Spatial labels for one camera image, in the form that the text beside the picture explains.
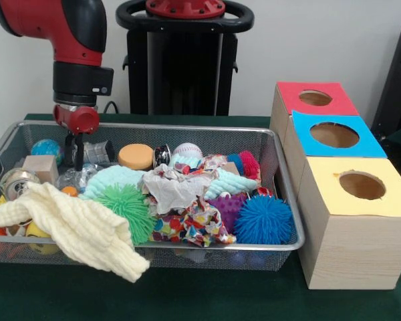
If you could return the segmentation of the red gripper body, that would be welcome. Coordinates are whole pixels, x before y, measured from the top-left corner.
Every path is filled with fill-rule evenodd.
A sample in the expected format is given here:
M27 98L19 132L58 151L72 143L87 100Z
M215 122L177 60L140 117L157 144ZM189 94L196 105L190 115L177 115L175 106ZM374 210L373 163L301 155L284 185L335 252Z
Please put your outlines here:
M91 134L100 124L96 107L56 104L53 109L55 122L73 134Z

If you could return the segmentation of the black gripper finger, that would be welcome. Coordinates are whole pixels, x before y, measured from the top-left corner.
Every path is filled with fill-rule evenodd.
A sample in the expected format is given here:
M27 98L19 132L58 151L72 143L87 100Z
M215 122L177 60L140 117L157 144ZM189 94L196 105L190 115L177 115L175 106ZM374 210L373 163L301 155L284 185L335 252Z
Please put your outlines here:
M76 136L76 171L80 172L83 169L84 165L84 142L83 142L83 133L79 133Z
M72 132L69 132L65 138L64 143L64 165L67 167L74 167L74 146L75 136Z

